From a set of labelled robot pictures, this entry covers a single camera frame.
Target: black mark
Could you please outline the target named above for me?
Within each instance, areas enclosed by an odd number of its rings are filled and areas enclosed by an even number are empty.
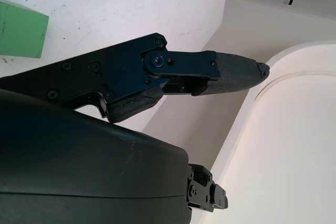
[[[289,5],[292,5],[292,3],[293,3],[293,0],[290,0],[290,1],[289,1]]]

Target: curved white wall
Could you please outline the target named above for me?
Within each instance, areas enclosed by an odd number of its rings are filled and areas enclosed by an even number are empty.
[[[202,223],[335,223],[336,41],[285,50],[250,90],[213,166],[229,208]]]

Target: green block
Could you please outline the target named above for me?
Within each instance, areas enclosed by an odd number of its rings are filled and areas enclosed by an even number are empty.
[[[40,58],[49,17],[0,0],[0,55]]]

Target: bolt head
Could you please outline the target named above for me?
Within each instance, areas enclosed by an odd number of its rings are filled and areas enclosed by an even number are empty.
[[[62,64],[62,68],[63,68],[64,70],[70,70],[71,67],[72,67],[72,64],[71,64],[71,62],[69,62],[69,61],[65,61],[65,62],[63,62],[63,64]]]
[[[163,47],[164,46],[164,42],[163,42],[162,39],[156,39],[155,44],[156,44],[157,47]]]
[[[50,90],[47,93],[47,97],[51,100],[54,100],[54,99],[58,98],[58,92],[56,90]]]
[[[100,63],[99,62],[91,62],[90,65],[89,65],[89,69],[92,71],[92,72],[99,72],[100,71]]]
[[[217,67],[217,63],[216,63],[214,60],[212,60],[212,61],[210,62],[210,64],[211,64],[211,66],[212,66],[213,68]]]

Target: black plastic cover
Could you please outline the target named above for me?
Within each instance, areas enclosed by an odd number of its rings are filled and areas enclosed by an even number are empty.
[[[189,223],[186,151],[0,90],[0,223]]]

